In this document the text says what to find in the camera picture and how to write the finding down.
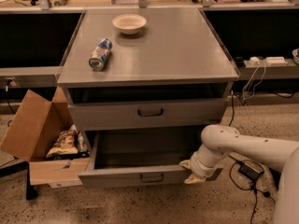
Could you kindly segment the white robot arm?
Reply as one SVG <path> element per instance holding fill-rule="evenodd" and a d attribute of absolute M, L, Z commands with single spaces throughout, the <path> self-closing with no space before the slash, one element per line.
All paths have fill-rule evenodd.
<path fill-rule="evenodd" d="M 299 224 L 299 142 L 242 135 L 236 128 L 208 125 L 202 145 L 179 166 L 191 171 L 185 184 L 204 182 L 230 151 L 281 172 L 273 224 Z"/>

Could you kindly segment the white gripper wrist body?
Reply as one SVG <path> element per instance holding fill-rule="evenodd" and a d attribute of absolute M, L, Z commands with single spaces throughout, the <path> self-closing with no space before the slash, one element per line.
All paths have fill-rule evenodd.
<path fill-rule="evenodd" d="M 192 173 L 202 179 L 207 179 L 209 177 L 212 177 L 214 172 L 216 171 L 216 166 L 213 165 L 212 167 L 206 166 L 203 164 L 203 162 L 200 160 L 197 153 L 194 153 L 190 158 L 190 166 Z"/>

